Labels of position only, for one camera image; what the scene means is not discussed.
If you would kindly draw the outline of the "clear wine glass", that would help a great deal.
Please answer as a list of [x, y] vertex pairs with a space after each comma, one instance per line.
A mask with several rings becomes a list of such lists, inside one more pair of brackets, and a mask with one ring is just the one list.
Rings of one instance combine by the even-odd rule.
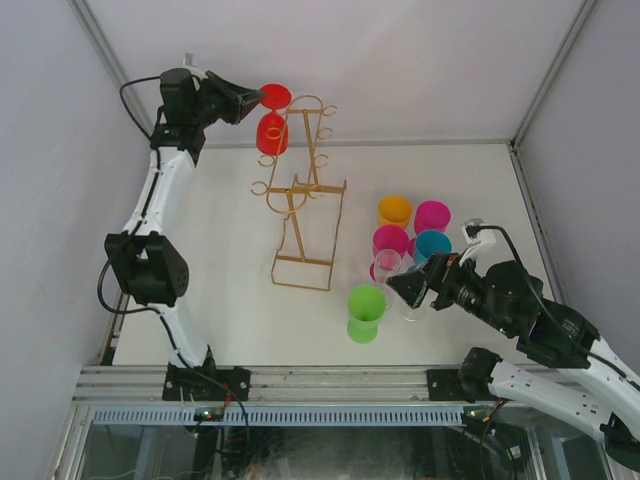
[[407, 322], [421, 321], [425, 316], [424, 300], [407, 301], [400, 299], [398, 302], [398, 312]]
[[402, 257], [396, 250], [393, 250], [393, 249], [380, 250], [377, 253], [374, 261], [374, 278], [375, 278], [376, 284], [384, 294], [385, 300], [388, 305], [392, 304], [393, 298], [392, 298], [392, 291], [390, 287], [386, 284], [386, 280], [389, 277], [392, 277], [398, 274], [401, 261], [402, 261]]

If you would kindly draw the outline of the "red plastic wine glass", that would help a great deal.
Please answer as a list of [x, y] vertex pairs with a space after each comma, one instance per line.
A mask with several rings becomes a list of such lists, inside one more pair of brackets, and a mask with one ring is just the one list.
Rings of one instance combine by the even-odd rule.
[[260, 104], [268, 110], [258, 123], [256, 147], [264, 155], [276, 156], [288, 148], [288, 124], [284, 113], [289, 107], [290, 90], [278, 83], [269, 83], [261, 88], [264, 93]]

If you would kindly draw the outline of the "cyan plastic wine glass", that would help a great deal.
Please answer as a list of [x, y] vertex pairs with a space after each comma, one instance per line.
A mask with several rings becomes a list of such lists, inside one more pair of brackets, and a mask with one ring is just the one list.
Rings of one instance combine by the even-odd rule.
[[410, 242], [409, 253], [413, 264], [408, 271], [411, 272], [426, 263], [434, 254], [451, 252], [452, 244], [447, 235], [437, 230], [424, 230]]

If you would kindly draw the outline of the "green plastic wine glass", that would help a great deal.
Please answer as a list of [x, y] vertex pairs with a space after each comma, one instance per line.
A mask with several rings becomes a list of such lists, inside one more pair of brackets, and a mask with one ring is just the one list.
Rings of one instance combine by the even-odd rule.
[[386, 312], [383, 292], [372, 285], [354, 288], [347, 300], [349, 320], [347, 333], [352, 341], [368, 344], [378, 335], [379, 324]]

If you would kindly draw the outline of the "magenta wine glass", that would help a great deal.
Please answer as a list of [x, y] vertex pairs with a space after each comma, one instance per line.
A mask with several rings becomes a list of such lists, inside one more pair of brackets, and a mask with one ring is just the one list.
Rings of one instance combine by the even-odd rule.
[[374, 278], [374, 261], [377, 253], [382, 249], [396, 250], [403, 257], [407, 253], [409, 246], [409, 237], [404, 229], [395, 225], [385, 225], [379, 227], [372, 237], [372, 247], [374, 260], [370, 267], [370, 274]]
[[445, 234], [450, 221], [451, 212], [444, 203], [435, 200], [425, 201], [417, 207], [414, 217], [415, 237], [424, 230], [437, 230]]

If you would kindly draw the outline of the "orange plastic wine glass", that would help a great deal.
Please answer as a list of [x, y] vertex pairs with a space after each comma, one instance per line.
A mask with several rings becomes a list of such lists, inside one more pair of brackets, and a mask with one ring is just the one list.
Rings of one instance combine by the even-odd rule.
[[377, 222], [379, 226], [395, 225], [406, 229], [413, 213], [410, 201], [399, 195], [383, 197], [377, 206]]

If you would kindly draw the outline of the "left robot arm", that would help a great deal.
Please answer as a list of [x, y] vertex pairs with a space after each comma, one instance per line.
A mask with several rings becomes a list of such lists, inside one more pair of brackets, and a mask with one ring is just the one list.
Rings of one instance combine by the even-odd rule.
[[184, 388], [196, 399], [215, 395], [219, 376], [211, 346], [198, 331], [184, 296], [190, 271], [171, 241], [181, 197], [205, 144], [205, 131], [218, 121], [239, 124], [261, 102], [264, 92], [222, 79], [211, 71], [179, 67], [154, 76], [161, 103], [149, 142], [148, 173], [125, 226], [104, 240], [103, 272], [113, 272], [132, 309], [117, 308], [96, 288], [101, 306], [114, 315], [150, 312], [163, 326], [172, 348], [171, 361], [190, 369]]

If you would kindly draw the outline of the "green led board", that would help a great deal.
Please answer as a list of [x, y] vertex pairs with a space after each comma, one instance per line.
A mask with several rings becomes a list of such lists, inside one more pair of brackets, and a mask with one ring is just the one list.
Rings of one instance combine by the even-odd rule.
[[494, 405], [465, 407], [462, 415], [465, 431], [476, 437], [481, 436], [494, 410]]
[[219, 407], [197, 409], [194, 413], [196, 422], [220, 422], [225, 415], [225, 409]]

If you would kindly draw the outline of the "left green led board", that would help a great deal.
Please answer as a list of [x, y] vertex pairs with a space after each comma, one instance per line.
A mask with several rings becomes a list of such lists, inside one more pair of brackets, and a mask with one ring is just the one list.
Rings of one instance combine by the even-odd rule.
[[225, 409], [219, 407], [197, 409], [194, 413], [196, 422], [220, 422], [225, 415]]

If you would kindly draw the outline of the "right black base bracket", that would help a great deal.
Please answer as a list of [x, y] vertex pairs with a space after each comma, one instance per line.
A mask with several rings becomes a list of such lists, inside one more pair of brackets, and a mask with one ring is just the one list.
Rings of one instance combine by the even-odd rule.
[[478, 397], [466, 391], [457, 369], [429, 369], [426, 371], [429, 399], [433, 402], [464, 401], [474, 403]]

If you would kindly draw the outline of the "black base bracket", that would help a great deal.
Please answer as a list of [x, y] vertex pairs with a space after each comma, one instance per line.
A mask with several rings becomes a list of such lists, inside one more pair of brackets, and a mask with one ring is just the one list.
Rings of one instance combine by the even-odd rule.
[[429, 399], [433, 402], [464, 401], [474, 403], [478, 397], [466, 391], [457, 369], [429, 369], [426, 371]]
[[162, 399], [164, 401], [215, 402], [248, 400], [251, 384], [251, 372], [248, 369], [233, 367], [218, 369], [212, 378], [214, 382], [203, 377], [200, 371], [178, 368], [169, 364], [164, 379]]

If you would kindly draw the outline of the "right aluminium frame post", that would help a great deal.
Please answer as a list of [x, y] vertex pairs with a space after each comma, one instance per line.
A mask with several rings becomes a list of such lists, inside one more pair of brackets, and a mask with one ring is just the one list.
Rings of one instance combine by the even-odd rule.
[[510, 141], [510, 145], [513, 149], [518, 149], [524, 142], [539, 111], [543, 107], [544, 102], [551, 93], [555, 83], [559, 80], [564, 67], [569, 61], [571, 54], [576, 48], [583, 32], [586, 30], [599, 5], [600, 1], [598, 0], [584, 0], [580, 3], [574, 18], [569, 24], [568, 30], [564, 34], [540, 85], [536, 89], [536, 92]]

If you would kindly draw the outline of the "aluminium frame post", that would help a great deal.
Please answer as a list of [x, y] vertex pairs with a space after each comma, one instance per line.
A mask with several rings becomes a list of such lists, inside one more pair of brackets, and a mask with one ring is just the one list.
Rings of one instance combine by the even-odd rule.
[[564, 67], [569, 61], [571, 54], [576, 48], [583, 32], [586, 30], [599, 5], [600, 1], [598, 0], [584, 0], [580, 3], [574, 18], [569, 24], [568, 30], [564, 34], [540, 85], [536, 89], [536, 92], [510, 141], [510, 145], [513, 149], [518, 149], [524, 142], [539, 111], [543, 107], [544, 102], [551, 93], [555, 83], [559, 80]]
[[70, 0], [67, 1], [80, 27], [84, 31], [91, 46], [98, 55], [99, 60], [106, 69], [106, 72], [116, 86], [120, 103], [130, 121], [135, 128], [145, 138], [147, 146], [154, 151], [151, 143], [153, 124], [151, 117], [144, 109], [139, 95], [134, 87], [143, 83], [155, 82], [157, 76], [147, 76], [131, 79], [126, 73], [121, 61], [117, 57], [114, 48], [109, 42], [96, 14], [93, 12], [88, 1]]

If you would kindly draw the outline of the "left black base bracket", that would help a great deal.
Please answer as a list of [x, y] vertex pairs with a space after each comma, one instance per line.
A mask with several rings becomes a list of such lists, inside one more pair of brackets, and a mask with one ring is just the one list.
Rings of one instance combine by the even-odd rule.
[[164, 401], [215, 402], [248, 400], [251, 384], [251, 372], [248, 369], [233, 367], [218, 369], [212, 378], [214, 382], [203, 377], [200, 371], [178, 368], [169, 364], [164, 379], [162, 399]]

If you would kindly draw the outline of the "aluminium front rail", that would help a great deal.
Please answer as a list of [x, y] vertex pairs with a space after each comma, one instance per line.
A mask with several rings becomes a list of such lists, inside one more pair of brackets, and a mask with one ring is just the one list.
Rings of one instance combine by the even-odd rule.
[[[275, 405], [426, 405], [426, 371], [446, 366], [250, 367], [248, 406]], [[85, 367], [72, 401], [85, 405], [219, 403], [164, 401], [165, 366]]]

